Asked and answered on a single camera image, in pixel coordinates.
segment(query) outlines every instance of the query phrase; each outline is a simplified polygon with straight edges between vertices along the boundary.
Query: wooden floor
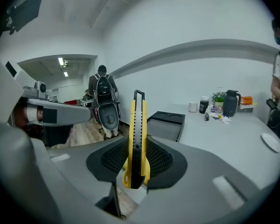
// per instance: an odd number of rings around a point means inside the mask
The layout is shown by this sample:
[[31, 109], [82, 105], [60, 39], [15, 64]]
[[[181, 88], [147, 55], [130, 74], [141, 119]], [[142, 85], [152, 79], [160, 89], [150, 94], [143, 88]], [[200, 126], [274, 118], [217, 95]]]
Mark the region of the wooden floor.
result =
[[[100, 128], [101, 126], [95, 124], [92, 120], [81, 124], [75, 124], [66, 143], [54, 145], [50, 149], [74, 147], [104, 141], [103, 132], [100, 133], [98, 131]], [[128, 126], [119, 125], [118, 129], [123, 132], [123, 134], [119, 134], [119, 136], [129, 134]], [[117, 196], [121, 214], [126, 217], [138, 207], [138, 205], [120, 187], [117, 187]]]

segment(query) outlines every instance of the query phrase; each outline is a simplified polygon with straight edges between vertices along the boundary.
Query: thermos handle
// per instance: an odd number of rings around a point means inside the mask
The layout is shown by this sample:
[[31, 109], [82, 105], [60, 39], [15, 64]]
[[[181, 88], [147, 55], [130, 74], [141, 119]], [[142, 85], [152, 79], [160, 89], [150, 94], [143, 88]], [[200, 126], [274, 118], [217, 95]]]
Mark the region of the thermos handle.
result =
[[238, 106], [240, 106], [242, 97], [238, 93], [236, 94], [236, 96], [238, 96]]

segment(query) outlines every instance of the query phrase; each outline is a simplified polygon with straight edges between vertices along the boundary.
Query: black hair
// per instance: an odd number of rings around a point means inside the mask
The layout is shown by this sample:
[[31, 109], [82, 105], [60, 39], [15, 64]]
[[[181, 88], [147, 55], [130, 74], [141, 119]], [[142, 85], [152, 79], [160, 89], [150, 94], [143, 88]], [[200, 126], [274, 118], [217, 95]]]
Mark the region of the black hair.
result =
[[278, 24], [276, 19], [272, 20], [272, 28], [273, 28], [274, 31], [276, 31], [277, 28], [279, 28], [279, 24]]
[[104, 73], [107, 73], [107, 68], [104, 66], [104, 65], [100, 65], [99, 67], [98, 67], [98, 72], [104, 72]]

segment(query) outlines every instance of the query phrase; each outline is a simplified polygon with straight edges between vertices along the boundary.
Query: potted plant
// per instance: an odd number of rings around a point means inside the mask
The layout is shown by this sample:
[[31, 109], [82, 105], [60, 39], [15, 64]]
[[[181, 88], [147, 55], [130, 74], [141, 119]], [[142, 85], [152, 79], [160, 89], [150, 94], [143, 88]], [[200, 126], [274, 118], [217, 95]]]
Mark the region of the potted plant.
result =
[[217, 92], [213, 94], [213, 102], [215, 107], [223, 107], [224, 98], [226, 96], [226, 92]]

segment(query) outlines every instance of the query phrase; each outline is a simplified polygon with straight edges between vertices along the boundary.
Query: kettle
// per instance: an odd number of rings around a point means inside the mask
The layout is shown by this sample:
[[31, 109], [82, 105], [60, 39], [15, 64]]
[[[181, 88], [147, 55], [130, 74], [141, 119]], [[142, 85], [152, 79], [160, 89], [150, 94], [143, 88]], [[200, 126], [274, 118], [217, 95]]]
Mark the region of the kettle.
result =
[[240, 106], [241, 95], [237, 93], [238, 91], [228, 90], [224, 98], [223, 103], [223, 115], [232, 117], [235, 114], [237, 105]]

